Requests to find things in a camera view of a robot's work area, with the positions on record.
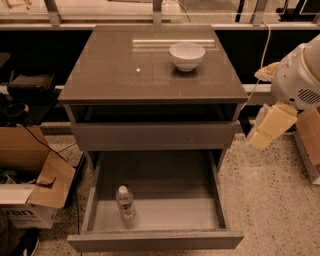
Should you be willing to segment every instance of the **cable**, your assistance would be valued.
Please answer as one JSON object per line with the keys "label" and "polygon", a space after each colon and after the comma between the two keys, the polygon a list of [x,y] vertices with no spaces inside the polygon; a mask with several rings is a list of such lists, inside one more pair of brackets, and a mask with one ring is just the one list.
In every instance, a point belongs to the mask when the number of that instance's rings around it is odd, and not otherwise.
{"label": "cable", "polygon": [[61,153],[61,152],[65,151],[66,149],[71,148],[71,147],[73,147],[73,146],[75,146],[75,145],[77,145],[77,142],[75,142],[75,143],[73,143],[73,144],[65,147],[64,149],[61,149],[60,151],[57,151],[57,153]]}
{"label": "cable", "polygon": [[[266,52],[267,52],[267,49],[268,49],[268,46],[269,46],[269,42],[270,42],[270,38],[271,38],[271,27],[270,27],[269,24],[267,24],[266,22],[263,22],[263,24],[266,25],[267,28],[268,28],[268,38],[267,38],[267,42],[266,42],[266,44],[265,44],[265,46],[264,46],[264,50],[263,50],[263,53],[262,53],[261,63],[260,63],[260,69],[263,68],[264,59],[265,59]],[[260,83],[260,80],[258,80],[258,81],[256,82],[255,86],[253,87],[253,89],[252,89],[252,91],[251,91],[251,93],[250,93],[250,95],[249,95],[249,98],[248,98],[247,102],[246,102],[245,104],[243,104],[241,110],[248,104],[248,102],[249,102],[250,99],[252,98],[252,95],[253,95],[253,93],[255,92],[255,90],[256,90],[256,88],[257,88],[257,86],[258,86],[259,83]]]}
{"label": "cable", "polygon": [[37,141],[38,141],[39,143],[41,143],[43,146],[47,147],[48,149],[50,149],[52,152],[54,152],[56,155],[58,155],[59,157],[61,157],[63,160],[65,160],[65,161],[67,162],[67,160],[66,160],[63,156],[61,156],[61,155],[59,154],[59,152],[55,151],[55,150],[54,150],[53,148],[51,148],[49,145],[47,145],[47,144],[43,143],[41,140],[39,140],[39,139],[33,134],[33,132],[30,131],[30,129],[28,129],[25,125],[22,125],[22,127],[23,127],[24,129],[26,129],[26,130],[32,135],[32,137],[35,138],[35,140],[37,140]]}
{"label": "cable", "polygon": [[189,15],[188,15],[188,12],[187,12],[186,8],[184,7],[184,5],[183,5],[180,1],[178,1],[178,0],[168,0],[168,1],[178,3],[178,4],[181,6],[181,8],[183,9],[183,11],[185,12],[185,14],[187,15],[188,21],[191,22],[190,17],[189,17]]}

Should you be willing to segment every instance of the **open drawer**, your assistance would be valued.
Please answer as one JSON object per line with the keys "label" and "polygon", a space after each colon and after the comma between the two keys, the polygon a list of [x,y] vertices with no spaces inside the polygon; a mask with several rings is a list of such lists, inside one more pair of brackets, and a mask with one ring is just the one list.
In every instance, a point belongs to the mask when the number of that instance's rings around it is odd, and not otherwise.
{"label": "open drawer", "polygon": [[[78,252],[234,249],[223,213],[213,151],[100,152]],[[115,200],[121,184],[134,192],[136,216],[122,220]]]}

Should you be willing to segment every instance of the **bottle cap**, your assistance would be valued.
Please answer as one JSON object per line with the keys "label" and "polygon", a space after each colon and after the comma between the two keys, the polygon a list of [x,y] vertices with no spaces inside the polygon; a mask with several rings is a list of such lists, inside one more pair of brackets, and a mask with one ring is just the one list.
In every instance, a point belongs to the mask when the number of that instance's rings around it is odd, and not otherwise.
{"label": "bottle cap", "polygon": [[126,186],[120,186],[119,193],[120,194],[127,194],[128,193],[127,187]]}

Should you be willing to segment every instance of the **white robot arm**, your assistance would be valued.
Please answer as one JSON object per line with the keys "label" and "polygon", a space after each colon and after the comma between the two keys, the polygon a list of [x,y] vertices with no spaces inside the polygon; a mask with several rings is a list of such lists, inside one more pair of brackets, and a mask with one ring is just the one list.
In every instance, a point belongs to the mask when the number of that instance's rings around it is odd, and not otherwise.
{"label": "white robot arm", "polygon": [[271,81],[271,93],[278,103],[261,108],[248,135],[249,144],[260,150],[295,124],[298,110],[320,106],[320,35],[263,70],[269,73],[264,77]]}
{"label": "white robot arm", "polygon": [[280,61],[271,93],[299,110],[320,106],[320,35],[300,44]]}

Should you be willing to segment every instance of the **drawer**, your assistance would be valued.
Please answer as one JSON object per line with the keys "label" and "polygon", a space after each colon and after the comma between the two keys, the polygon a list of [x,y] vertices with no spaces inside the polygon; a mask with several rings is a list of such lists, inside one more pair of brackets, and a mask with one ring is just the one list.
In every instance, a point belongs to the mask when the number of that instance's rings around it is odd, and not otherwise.
{"label": "drawer", "polygon": [[237,122],[73,123],[83,151],[213,149],[230,146]]}
{"label": "drawer", "polygon": [[[78,252],[234,249],[243,238],[228,226],[213,151],[100,152]],[[115,192],[133,190],[136,216],[122,220]]]}

